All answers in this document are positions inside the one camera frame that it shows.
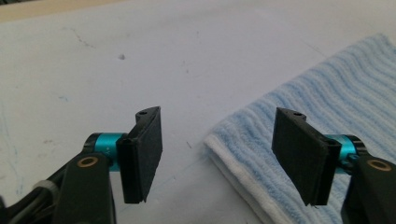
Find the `folded towel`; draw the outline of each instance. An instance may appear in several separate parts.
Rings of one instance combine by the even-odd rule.
[[[326,206],[305,206],[271,149],[276,107],[307,115],[321,133],[358,136],[396,163],[396,48],[374,35],[265,94],[205,139],[211,158],[264,223],[341,223],[350,177],[336,175]]]

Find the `cable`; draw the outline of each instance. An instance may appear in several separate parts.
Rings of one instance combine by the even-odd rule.
[[[67,164],[62,166],[59,170],[57,170],[50,177],[47,178],[49,181],[55,183],[58,188],[60,188],[62,185],[62,180],[64,179],[64,170],[66,169]]]
[[[31,217],[37,212],[38,209],[45,205],[48,196],[49,194],[45,190],[42,190],[40,194],[25,208],[23,208],[14,218],[12,218],[8,224],[25,223],[29,217]]]
[[[55,211],[55,205],[47,206],[40,210],[31,220],[29,224],[48,224],[51,223],[52,214]]]
[[[33,188],[43,188],[46,189],[52,198],[52,203],[58,202],[59,197],[59,188],[50,180],[40,180],[38,181]]]
[[[14,203],[7,208],[7,213],[9,218],[15,217],[23,208],[25,208],[29,203],[31,203],[43,189],[33,189],[30,193],[24,196],[17,203]]]

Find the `towel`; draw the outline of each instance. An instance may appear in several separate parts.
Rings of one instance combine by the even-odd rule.
[[[358,136],[396,163],[396,48],[374,35],[342,50],[218,124],[208,153],[263,223],[342,223],[350,176],[335,175],[325,206],[305,206],[271,144],[277,107],[307,115],[324,134]]]

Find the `white table surface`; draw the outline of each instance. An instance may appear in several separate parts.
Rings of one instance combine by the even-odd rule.
[[[132,0],[0,23],[0,194],[12,205],[81,151],[160,105],[163,156],[147,203],[119,223],[260,223],[206,156],[227,115],[376,33],[392,0]]]

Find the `screw hole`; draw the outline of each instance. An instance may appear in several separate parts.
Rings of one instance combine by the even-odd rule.
[[[81,168],[95,165],[99,160],[96,157],[86,157],[78,161],[77,165]]]
[[[380,171],[390,171],[392,169],[387,163],[384,163],[382,161],[369,160],[367,161],[367,163],[373,168]]]

